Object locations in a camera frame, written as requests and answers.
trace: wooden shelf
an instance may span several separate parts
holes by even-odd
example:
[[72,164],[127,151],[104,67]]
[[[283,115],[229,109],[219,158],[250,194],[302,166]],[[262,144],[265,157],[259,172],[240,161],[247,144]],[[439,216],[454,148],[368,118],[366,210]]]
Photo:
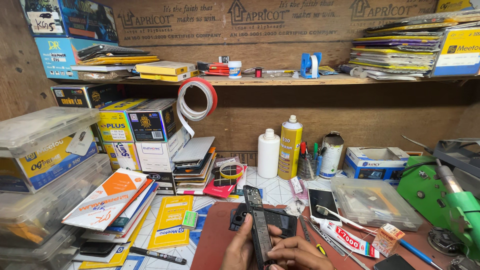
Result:
[[[471,77],[437,77],[437,78],[417,78],[417,81],[401,80],[375,80],[371,78],[360,79],[347,74],[323,75],[318,79],[304,79],[302,77],[294,79],[292,77],[269,77],[264,75],[261,79],[253,78],[253,75],[243,75],[240,79],[229,79],[227,76],[205,76],[213,86],[310,86],[310,85],[356,85],[356,84],[374,84],[374,83],[401,83],[401,82],[428,82],[428,81],[454,81],[477,79]],[[141,79],[139,76],[128,77],[121,80],[61,80],[63,83],[116,83],[116,84],[135,84],[135,85],[172,85],[178,86],[182,82],[166,82],[157,80]]]

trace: barcode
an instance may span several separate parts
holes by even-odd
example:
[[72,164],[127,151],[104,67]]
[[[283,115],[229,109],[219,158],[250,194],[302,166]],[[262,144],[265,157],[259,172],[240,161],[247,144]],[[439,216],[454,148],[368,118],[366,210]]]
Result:
[[62,90],[55,90],[55,95],[56,95],[57,97],[63,97],[63,96],[64,96]]
[[163,133],[161,131],[152,131],[153,139],[163,139]]

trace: human hand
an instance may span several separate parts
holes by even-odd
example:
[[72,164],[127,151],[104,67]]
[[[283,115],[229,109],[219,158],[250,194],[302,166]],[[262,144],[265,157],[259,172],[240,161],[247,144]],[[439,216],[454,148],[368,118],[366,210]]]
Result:
[[[225,250],[220,270],[258,269],[252,241],[252,225],[252,215],[247,214],[242,226]],[[281,229],[269,224],[268,230],[273,245],[282,240],[278,237],[282,234]]]
[[[334,270],[332,262],[300,236],[283,239],[268,252],[271,259],[286,261],[286,267],[301,265],[310,270]],[[272,265],[270,270],[287,270],[284,265]]]

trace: yellow spray can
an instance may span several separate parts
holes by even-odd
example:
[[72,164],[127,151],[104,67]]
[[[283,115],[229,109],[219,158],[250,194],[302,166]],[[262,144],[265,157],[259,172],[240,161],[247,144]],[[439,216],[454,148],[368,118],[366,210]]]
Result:
[[290,115],[290,119],[282,124],[278,176],[284,180],[297,175],[302,129],[295,115]]

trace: brown mat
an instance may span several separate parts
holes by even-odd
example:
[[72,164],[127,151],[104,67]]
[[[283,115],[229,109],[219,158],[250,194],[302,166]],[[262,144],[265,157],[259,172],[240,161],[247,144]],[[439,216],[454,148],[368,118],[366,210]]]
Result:
[[[205,220],[205,225],[202,230],[202,235],[200,236],[200,241],[195,252],[195,257],[193,258],[192,267],[190,268],[191,270],[216,270],[220,268],[224,252],[236,233],[230,231],[228,228],[230,226],[230,211],[232,209],[236,209],[237,206],[238,203],[216,202],[209,209],[207,218]],[[277,205],[276,207],[273,207],[272,205],[264,205],[264,207],[283,209],[285,206]],[[305,208],[303,215],[306,217],[310,216],[309,208]],[[333,265],[337,270],[362,270],[362,268],[351,258],[340,256],[327,242],[317,235],[309,225],[307,225],[307,227],[315,240],[325,249],[328,257],[333,262]],[[360,238],[363,238],[365,235],[367,235],[366,233],[360,233],[355,229],[349,228],[346,225],[344,225],[342,228]],[[418,232],[405,232],[406,235],[403,237],[403,239],[418,248],[426,255],[431,256],[437,265],[443,269],[447,269],[447,265],[453,258],[442,255],[430,247],[427,242],[427,233],[431,228],[432,227],[424,219],[424,223]],[[304,237],[300,221],[298,221],[297,224],[297,235]],[[372,235],[369,235],[365,238],[365,240],[370,243],[373,241],[373,239],[374,237]],[[399,247],[397,249],[397,253],[417,270],[434,269],[403,247]],[[373,265],[375,263],[385,259],[385,256],[381,254],[379,259],[368,258],[357,253],[354,253],[354,255],[371,270],[373,270]]]

